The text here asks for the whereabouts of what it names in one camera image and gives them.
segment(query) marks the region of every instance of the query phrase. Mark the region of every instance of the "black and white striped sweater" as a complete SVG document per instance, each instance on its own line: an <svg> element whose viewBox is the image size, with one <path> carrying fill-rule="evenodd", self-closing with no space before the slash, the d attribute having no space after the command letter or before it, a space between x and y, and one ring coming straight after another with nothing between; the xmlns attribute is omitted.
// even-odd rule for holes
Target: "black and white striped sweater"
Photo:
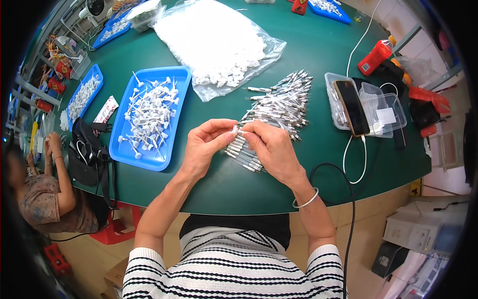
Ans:
<svg viewBox="0 0 478 299"><path fill-rule="evenodd" d="M181 261L166 270L160 255L135 248L123 299L342 298L343 272L334 245L317 248L304 274L284 248L256 231L205 227L181 239Z"/></svg>

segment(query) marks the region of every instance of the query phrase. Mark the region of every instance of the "hand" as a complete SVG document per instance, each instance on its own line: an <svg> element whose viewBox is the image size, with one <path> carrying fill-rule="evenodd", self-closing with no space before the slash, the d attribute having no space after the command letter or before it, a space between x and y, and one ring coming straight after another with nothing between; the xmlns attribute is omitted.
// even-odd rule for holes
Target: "hand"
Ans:
<svg viewBox="0 0 478 299"><path fill-rule="evenodd" d="M31 151L27 155L27 163L30 169L35 169L35 163L33 162L33 154Z"/></svg>
<svg viewBox="0 0 478 299"><path fill-rule="evenodd" d="M61 141L60 141L60 135L58 135L57 132L52 132L48 134L48 143L49 143L49 150L52 151L52 153L56 157L61 157Z"/></svg>
<svg viewBox="0 0 478 299"><path fill-rule="evenodd" d="M235 139L230 130L237 123L235 120L212 119L189 131L180 171L194 180L203 178L214 153Z"/></svg>
<svg viewBox="0 0 478 299"><path fill-rule="evenodd" d="M118 0L115 0L115 2L113 3L113 11L117 11L118 9L120 9L122 6L123 6L124 2L123 1L118 1Z"/></svg>
<svg viewBox="0 0 478 299"><path fill-rule="evenodd" d="M242 127L242 137L249 142L249 149L256 151L267 172L293 191L304 179L305 169L300 165L292 147L291 138L286 130L273 127L259 120L249 122Z"/></svg>
<svg viewBox="0 0 478 299"><path fill-rule="evenodd" d="M50 163L52 160L52 149L50 147L50 144L48 142L48 138L45 138L45 141L43 141L43 152L46 154L45 156L45 162Z"/></svg>

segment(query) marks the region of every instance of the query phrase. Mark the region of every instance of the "plastic bag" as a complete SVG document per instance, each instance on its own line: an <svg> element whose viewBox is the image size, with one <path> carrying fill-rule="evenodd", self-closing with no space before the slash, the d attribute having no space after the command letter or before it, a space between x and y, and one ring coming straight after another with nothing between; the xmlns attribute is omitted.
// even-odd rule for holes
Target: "plastic bag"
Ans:
<svg viewBox="0 0 478 299"><path fill-rule="evenodd" d="M440 74L433 69L431 59L412 58L408 56L396 57L401 68L412 78L412 86L421 86L436 80Z"/></svg>
<svg viewBox="0 0 478 299"><path fill-rule="evenodd" d="M177 4L152 27L178 62L191 68L193 90L203 102L224 96L259 75L281 57L287 44L269 36L240 12L214 0ZM241 55L250 54L251 48L247 47L257 47L261 42L257 62L246 60L249 64L244 68ZM242 75L237 71L240 66ZM227 84L221 86L226 74Z"/></svg>
<svg viewBox="0 0 478 299"><path fill-rule="evenodd" d="M140 23L136 23L136 24L131 25L131 28L136 29L138 32L143 32L148 28L152 28L154 23L156 23L156 20L161 18L161 15L163 14L163 12L165 10L166 10L166 5L161 6L156 15L154 15L151 18L149 18L147 20L144 20Z"/></svg>
<svg viewBox="0 0 478 299"><path fill-rule="evenodd" d="M151 20L159 13L161 8L161 0L149 0L130 10L126 19L133 26L138 26L146 20Z"/></svg>

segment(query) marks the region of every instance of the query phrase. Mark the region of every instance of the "black bag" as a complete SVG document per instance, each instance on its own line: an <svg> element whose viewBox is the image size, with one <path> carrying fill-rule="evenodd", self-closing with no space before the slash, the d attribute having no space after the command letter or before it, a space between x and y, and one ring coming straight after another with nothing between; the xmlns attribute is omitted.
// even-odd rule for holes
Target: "black bag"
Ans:
<svg viewBox="0 0 478 299"><path fill-rule="evenodd" d="M73 140L68 146L68 163L71 175L74 179L86 186L97 186L101 182L101 190L106 204L114 210L118 204L116 195L116 170L113 160L109 156L106 147L101 146L98 137L93 130L110 132L110 124L94 122L88 125L81 117L78 117L73 124ZM111 162L113 175L114 204L109 198L109 172L108 164Z"/></svg>

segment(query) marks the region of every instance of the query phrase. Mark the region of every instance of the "bracelet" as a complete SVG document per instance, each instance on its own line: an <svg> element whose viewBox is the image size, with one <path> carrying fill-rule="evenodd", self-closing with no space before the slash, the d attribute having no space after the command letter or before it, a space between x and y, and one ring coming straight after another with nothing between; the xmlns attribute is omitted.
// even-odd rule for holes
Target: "bracelet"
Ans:
<svg viewBox="0 0 478 299"><path fill-rule="evenodd" d="M316 192L315 192L314 197L312 197L311 200L309 200L308 202L306 202L306 203L303 204L302 206L295 206L294 203L297 202L297 199L294 199L294 201L292 202L292 206L293 206L294 208L296 208L296 209L300 209L300 208L305 207L305 206L308 205L309 203L311 203L311 202L317 197L317 195L319 194L319 188L317 188L317 187L312 187L312 188L314 188L314 189L316 190Z"/></svg>

